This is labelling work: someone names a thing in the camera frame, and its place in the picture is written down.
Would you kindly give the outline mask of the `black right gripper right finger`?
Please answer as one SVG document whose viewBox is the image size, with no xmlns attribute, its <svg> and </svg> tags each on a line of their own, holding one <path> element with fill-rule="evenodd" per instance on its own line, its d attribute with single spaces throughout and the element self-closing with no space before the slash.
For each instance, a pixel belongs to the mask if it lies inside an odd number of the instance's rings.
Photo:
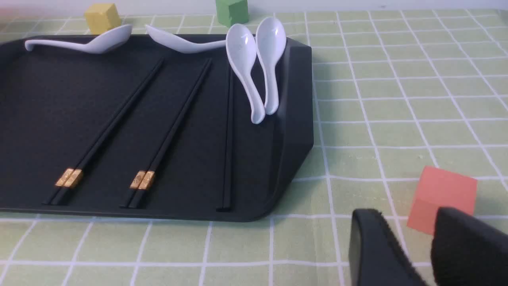
<svg viewBox="0 0 508 286">
<path fill-rule="evenodd" d="M 456 208 L 437 212 L 431 244 L 439 286 L 506 286 L 508 236 Z"/>
</svg>

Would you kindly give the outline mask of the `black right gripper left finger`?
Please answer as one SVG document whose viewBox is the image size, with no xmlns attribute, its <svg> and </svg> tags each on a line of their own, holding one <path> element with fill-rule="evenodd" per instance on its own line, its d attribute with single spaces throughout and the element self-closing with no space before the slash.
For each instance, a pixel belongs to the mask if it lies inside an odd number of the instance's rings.
<svg viewBox="0 0 508 286">
<path fill-rule="evenodd" d="M 376 209 L 352 212 L 349 267 L 352 286 L 427 285 Z"/>
</svg>

